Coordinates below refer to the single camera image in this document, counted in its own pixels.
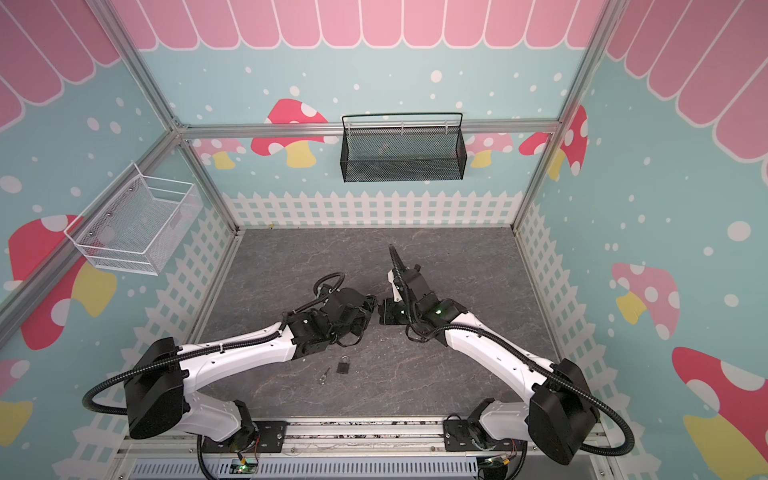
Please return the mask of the left green circuit board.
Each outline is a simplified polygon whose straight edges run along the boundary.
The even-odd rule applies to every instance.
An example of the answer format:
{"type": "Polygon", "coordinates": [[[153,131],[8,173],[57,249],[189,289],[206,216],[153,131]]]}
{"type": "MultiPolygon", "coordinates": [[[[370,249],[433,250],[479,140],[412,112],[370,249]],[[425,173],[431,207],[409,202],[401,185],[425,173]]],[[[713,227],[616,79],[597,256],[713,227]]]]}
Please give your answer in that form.
{"type": "Polygon", "coordinates": [[[255,475],[258,472],[259,462],[257,459],[233,460],[230,466],[232,475],[255,475]]]}

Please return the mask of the black padlock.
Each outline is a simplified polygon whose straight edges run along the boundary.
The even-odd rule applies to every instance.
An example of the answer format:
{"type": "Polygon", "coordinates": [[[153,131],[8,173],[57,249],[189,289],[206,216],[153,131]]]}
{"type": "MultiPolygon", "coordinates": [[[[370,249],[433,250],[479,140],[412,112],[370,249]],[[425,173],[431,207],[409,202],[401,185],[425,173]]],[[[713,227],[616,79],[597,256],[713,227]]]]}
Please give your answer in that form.
{"type": "Polygon", "coordinates": [[[344,355],[340,358],[340,361],[338,362],[336,373],[339,375],[347,375],[350,371],[350,366],[351,366],[350,357],[344,355]]]}

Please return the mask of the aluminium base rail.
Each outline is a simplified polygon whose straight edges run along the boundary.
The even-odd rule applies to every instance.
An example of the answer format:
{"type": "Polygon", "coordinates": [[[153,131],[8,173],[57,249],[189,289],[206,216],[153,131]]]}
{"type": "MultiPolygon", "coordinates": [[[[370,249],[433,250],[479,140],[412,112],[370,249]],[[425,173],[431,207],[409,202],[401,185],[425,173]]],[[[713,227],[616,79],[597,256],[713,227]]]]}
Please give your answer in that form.
{"type": "MultiPolygon", "coordinates": [[[[440,455],[446,452],[442,416],[292,417],[278,457],[440,455]]],[[[125,439],[120,458],[195,456],[196,437],[171,431],[148,440],[125,439]]]]}

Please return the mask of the right green circuit board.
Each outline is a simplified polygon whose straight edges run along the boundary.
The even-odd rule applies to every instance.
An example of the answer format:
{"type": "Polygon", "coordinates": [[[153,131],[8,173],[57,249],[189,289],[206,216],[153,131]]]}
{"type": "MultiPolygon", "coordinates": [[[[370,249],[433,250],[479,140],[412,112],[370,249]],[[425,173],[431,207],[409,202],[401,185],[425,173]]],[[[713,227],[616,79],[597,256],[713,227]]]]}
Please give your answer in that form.
{"type": "Polygon", "coordinates": [[[482,465],[484,468],[502,468],[508,466],[511,459],[510,455],[496,455],[484,459],[482,465]]]}

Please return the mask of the green circuit board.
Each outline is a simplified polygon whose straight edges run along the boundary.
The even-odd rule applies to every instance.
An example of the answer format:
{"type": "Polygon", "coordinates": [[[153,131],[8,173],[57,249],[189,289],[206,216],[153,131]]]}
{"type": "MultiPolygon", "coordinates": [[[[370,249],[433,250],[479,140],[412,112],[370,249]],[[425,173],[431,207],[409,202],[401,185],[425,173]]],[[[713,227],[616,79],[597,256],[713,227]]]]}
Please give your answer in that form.
{"type": "Polygon", "coordinates": [[[232,475],[255,475],[258,472],[259,462],[257,459],[233,460],[230,466],[232,475]]]}
{"type": "Polygon", "coordinates": [[[484,459],[482,465],[484,468],[502,468],[508,466],[511,459],[510,455],[496,455],[484,459]]]}

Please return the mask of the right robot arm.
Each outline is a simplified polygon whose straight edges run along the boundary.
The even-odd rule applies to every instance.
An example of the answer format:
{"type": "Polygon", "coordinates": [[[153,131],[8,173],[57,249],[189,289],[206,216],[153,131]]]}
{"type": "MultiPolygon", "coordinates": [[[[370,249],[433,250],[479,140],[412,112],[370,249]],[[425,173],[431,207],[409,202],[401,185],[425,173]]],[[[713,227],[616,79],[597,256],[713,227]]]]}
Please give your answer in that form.
{"type": "Polygon", "coordinates": [[[457,301],[440,299],[418,266],[409,268],[396,247],[389,248],[388,281],[393,296],[380,308],[381,321],[402,325],[408,340],[437,341],[474,360],[518,396],[504,403],[490,399],[467,423],[476,441],[513,439],[533,443],[551,460],[567,465],[579,451],[603,457],[632,452],[636,438],[629,423],[595,397],[582,370],[520,348],[483,324],[457,301]]]}

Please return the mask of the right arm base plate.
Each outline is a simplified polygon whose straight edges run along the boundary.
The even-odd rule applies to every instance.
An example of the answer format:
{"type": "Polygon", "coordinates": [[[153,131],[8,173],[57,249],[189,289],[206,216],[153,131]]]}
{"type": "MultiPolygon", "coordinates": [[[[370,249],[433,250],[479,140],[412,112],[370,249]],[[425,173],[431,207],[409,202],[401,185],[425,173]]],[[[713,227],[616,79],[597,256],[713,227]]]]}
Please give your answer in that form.
{"type": "Polygon", "coordinates": [[[522,446],[520,440],[494,440],[478,424],[455,415],[444,419],[442,428],[447,452],[514,452],[522,446]]]}

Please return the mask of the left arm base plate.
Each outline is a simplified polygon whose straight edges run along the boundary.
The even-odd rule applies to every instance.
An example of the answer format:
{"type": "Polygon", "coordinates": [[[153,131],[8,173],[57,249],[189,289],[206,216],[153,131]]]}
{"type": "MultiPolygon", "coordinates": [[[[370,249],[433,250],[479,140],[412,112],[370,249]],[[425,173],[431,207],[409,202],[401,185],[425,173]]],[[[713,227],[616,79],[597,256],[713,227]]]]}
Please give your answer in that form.
{"type": "Polygon", "coordinates": [[[282,420],[251,421],[233,435],[228,449],[233,453],[281,453],[288,425],[282,420]]]}

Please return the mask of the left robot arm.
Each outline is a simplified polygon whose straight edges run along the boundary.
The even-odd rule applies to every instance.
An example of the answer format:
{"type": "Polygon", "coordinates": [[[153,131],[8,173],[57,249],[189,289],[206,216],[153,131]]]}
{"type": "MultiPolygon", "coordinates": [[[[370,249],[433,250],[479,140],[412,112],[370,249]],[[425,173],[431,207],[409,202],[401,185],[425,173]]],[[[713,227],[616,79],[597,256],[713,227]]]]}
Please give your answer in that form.
{"type": "Polygon", "coordinates": [[[251,333],[185,345],[161,338],[132,369],[91,387],[82,405],[91,412],[126,417],[133,439],[176,430],[220,442],[252,440],[256,426],[247,405],[211,398],[202,388],[257,367],[342,346],[349,335],[362,338],[377,299],[344,286],[344,279],[342,272],[321,277],[313,286],[314,299],[251,333]]]}

